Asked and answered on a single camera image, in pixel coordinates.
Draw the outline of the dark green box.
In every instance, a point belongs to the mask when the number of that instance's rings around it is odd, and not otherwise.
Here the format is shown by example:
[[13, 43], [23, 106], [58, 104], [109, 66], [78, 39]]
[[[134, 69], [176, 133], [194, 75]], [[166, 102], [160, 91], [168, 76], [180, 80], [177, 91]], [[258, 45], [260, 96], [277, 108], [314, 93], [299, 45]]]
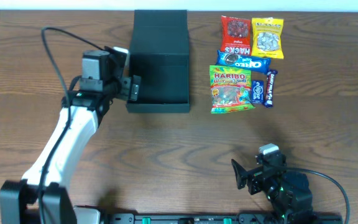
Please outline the dark green box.
[[190, 111], [190, 41], [186, 10], [136, 10], [129, 75], [138, 82], [130, 113]]

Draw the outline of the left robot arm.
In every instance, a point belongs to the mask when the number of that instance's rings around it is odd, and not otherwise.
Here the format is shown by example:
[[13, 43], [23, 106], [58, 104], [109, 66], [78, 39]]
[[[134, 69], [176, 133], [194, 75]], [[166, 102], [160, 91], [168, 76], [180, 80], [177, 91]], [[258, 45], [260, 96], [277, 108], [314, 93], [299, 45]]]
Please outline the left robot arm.
[[123, 75], [129, 60], [129, 51], [120, 47], [83, 53], [82, 74], [63, 97], [58, 123], [41, 155], [20, 181], [7, 180], [0, 189], [2, 223], [108, 222], [98, 208], [73, 206], [68, 188], [113, 99], [138, 94], [139, 86]]

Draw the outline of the red Hacks candy bag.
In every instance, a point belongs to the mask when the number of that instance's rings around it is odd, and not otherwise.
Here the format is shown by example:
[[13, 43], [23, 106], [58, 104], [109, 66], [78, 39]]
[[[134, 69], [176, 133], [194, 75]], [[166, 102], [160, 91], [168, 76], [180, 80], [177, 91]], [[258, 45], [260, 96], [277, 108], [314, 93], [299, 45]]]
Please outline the red Hacks candy bag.
[[230, 54], [250, 55], [250, 25], [248, 19], [221, 16], [223, 41], [220, 51]]

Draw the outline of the yellow snack bag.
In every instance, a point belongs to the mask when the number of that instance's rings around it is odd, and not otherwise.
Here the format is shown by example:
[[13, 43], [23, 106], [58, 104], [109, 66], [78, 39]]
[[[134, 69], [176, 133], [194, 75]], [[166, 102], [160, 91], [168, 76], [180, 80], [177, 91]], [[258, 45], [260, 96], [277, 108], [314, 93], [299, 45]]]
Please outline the yellow snack bag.
[[281, 34], [284, 19], [252, 18], [251, 56], [284, 59]]

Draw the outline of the green Haribo worms bag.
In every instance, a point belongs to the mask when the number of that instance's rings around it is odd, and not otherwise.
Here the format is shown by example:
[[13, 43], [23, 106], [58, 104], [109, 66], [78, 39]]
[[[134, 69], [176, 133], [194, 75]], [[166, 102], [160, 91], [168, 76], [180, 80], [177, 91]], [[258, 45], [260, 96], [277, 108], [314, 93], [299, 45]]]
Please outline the green Haribo worms bag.
[[251, 71], [222, 65], [209, 66], [212, 114], [252, 110]]

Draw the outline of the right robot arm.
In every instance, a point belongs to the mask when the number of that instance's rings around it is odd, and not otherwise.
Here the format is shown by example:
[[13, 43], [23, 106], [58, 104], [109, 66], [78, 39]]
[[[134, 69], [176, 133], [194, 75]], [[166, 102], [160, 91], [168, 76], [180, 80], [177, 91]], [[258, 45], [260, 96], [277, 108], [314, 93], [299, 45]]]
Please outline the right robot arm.
[[238, 189], [248, 188], [251, 195], [264, 193], [273, 212], [265, 223], [309, 223], [313, 218], [313, 195], [308, 178], [298, 171], [289, 171], [286, 156], [280, 151], [260, 153], [255, 157], [258, 167], [245, 170], [231, 161]]

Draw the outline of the blue Oreo cookie pack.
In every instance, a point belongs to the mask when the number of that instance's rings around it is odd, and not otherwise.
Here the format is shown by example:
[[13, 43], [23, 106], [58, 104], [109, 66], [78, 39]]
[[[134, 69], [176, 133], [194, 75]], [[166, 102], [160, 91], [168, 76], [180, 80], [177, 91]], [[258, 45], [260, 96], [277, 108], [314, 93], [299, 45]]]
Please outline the blue Oreo cookie pack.
[[242, 68], [253, 72], [267, 74], [271, 64], [270, 58], [260, 58], [218, 51], [216, 65]]

